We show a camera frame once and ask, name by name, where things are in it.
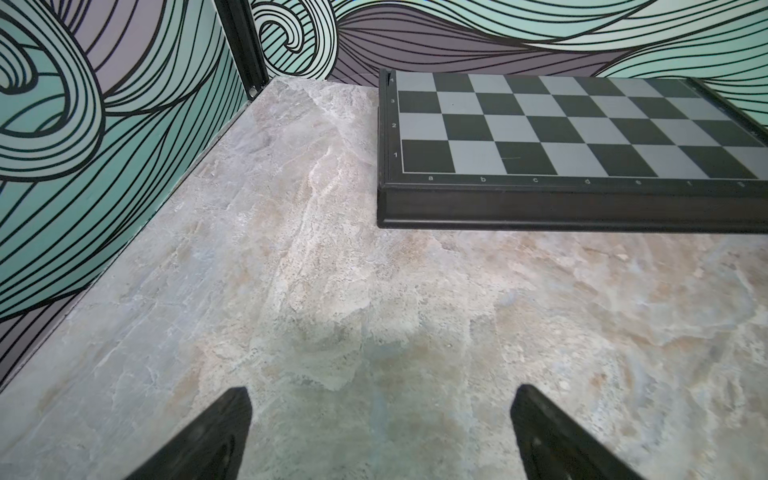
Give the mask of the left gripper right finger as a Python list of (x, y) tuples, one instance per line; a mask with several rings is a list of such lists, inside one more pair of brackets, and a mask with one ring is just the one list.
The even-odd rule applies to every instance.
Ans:
[(641, 479), (531, 384), (517, 388), (510, 418), (529, 479)]

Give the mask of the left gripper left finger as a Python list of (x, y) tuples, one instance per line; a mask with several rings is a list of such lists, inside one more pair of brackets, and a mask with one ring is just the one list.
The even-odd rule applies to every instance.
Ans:
[(246, 387), (226, 390), (128, 477), (235, 480), (252, 412)]

